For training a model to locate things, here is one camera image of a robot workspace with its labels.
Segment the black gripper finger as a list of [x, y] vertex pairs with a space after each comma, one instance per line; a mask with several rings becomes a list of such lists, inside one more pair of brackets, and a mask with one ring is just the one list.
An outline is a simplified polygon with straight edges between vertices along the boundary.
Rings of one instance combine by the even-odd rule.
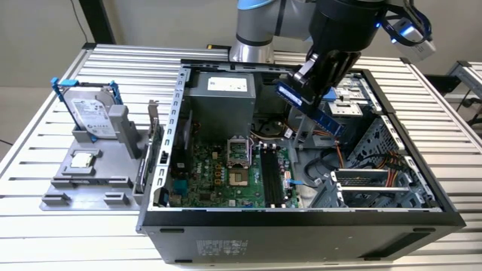
[[332, 72], [332, 59], [308, 50], [306, 61], [288, 73], [292, 88], [307, 103], [318, 106], [327, 92], [328, 77]]
[[332, 87], [336, 87], [351, 67], [356, 63], [360, 52], [346, 52], [339, 50], [324, 51], [319, 71], [319, 99], [327, 94]]

